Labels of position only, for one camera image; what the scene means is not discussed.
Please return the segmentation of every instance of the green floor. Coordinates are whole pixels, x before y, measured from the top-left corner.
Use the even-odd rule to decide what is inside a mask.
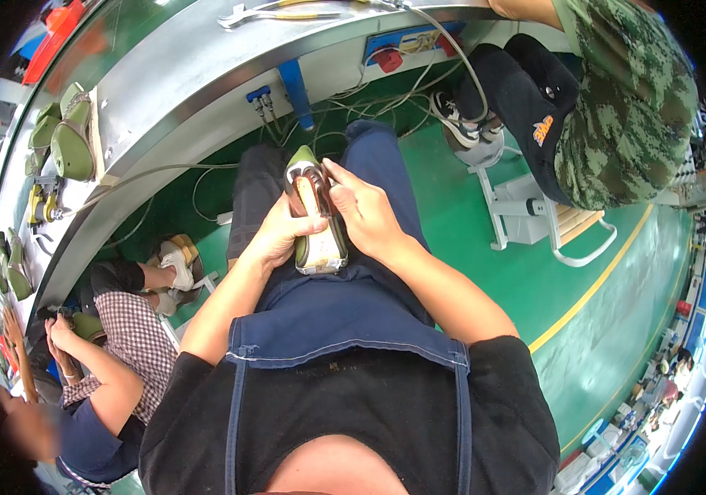
[[[372,85],[368,93],[358,96],[377,96],[385,87],[396,93],[405,85],[409,87],[415,77],[388,78],[387,85]],[[320,132],[341,130],[347,119],[345,113],[328,113]],[[423,115],[413,105],[405,104],[395,115],[384,115],[383,120],[394,119],[398,134],[402,134]],[[294,150],[299,144],[311,143],[314,135],[296,131],[286,147]],[[259,132],[253,132],[204,163],[234,163],[259,139]],[[511,136],[507,144],[515,146]],[[495,234],[477,176],[468,174],[447,147],[441,124],[430,119],[401,139],[399,145],[433,253],[464,272],[501,305],[527,344],[552,328],[609,271],[591,299],[533,354],[563,455],[568,454],[578,446],[581,431],[597,417],[610,416],[644,372],[647,355],[670,321],[679,285],[685,278],[680,273],[688,253],[690,221],[668,207],[648,211],[647,205],[635,205],[607,211],[605,220],[615,224],[617,238],[599,258],[579,269],[558,262],[547,239],[535,245],[510,244],[505,251],[497,252],[489,246]],[[341,137],[331,136],[318,142],[317,151],[319,155],[338,153],[343,146]],[[490,170],[490,175],[497,184],[527,172],[522,158],[505,158]],[[123,256],[145,261],[162,236],[184,232],[197,243],[205,272],[217,270],[223,275],[229,226],[219,228],[202,219],[191,205],[191,193],[202,173],[190,170],[161,190],[130,240],[116,250],[102,251],[99,258]],[[234,170],[208,173],[196,189],[198,209],[210,218],[230,211],[235,175]],[[145,208],[146,204],[131,214],[114,237],[130,232]],[[645,222],[637,229],[644,215]],[[582,256],[606,237],[606,231],[596,226],[563,251]],[[629,240],[630,246],[623,250]],[[619,262],[610,267],[617,256]],[[186,321],[205,298],[202,295],[199,301],[181,308],[172,323],[177,326]]]

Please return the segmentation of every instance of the wooden seat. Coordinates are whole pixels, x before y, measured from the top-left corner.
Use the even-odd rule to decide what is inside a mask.
[[[559,226],[561,245],[577,238],[586,229],[603,218],[603,210],[587,212],[563,204],[556,205],[556,224]]]

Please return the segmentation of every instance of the green high heel shoe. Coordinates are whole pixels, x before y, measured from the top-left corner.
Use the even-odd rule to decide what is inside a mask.
[[[0,291],[1,294],[9,292],[9,282],[7,280],[7,266],[9,265],[9,248],[6,237],[0,232]]]
[[[55,102],[46,104],[37,114],[36,123],[39,124],[46,116],[61,120],[61,107],[59,104]]]
[[[86,134],[91,114],[89,93],[77,83],[70,85],[61,98],[61,113],[64,118],[50,141],[56,170],[61,177],[88,181],[94,175],[94,158]]]
[[[56,117],[44,115],[31,132],[31,137],[28,139],[28,147],[33,150],[33,162],[36,165],[36,170],[41,170],[42,165],[48,158],[50,140],[56,131],[56,125],[58,125]]]
[[[303,145],[287,164],[284,190],[299,216],[323,216],[328,228],[295,239],[295,269],[304,275],[336,273],[347,265],[347,245],[328,196],[331,183],[312,150]]]
[[[31,282],[26,276],[26,269],[22,260],[22,242],[20,237],[11,228],[7,231],[10,246],[9,263],[7,264],[7,280],[11,286],[14,297],[18,301],[28,298],[32,293]]]

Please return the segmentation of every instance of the hair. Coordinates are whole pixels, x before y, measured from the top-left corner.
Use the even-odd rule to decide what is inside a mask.
[[[12,434],[10,432],[9,424],[6,421],[9,418],[9,415],[6,413],[6,411],[3,409],[3,404],[1,404],[0,401],[0,431],[1,431],[1,438],[3,439],[3,442],[6,444],[6,447],[9,450],[9,453],[11,454],[12,458],[14,459],[14,462],[19,464],[23,468],[27,469],[35,469],[37,467],[37,461],[32,460],[28,455],[25,455],[23,450],[21,449],[20,445],[17,443],[17,441],[12,437]]]

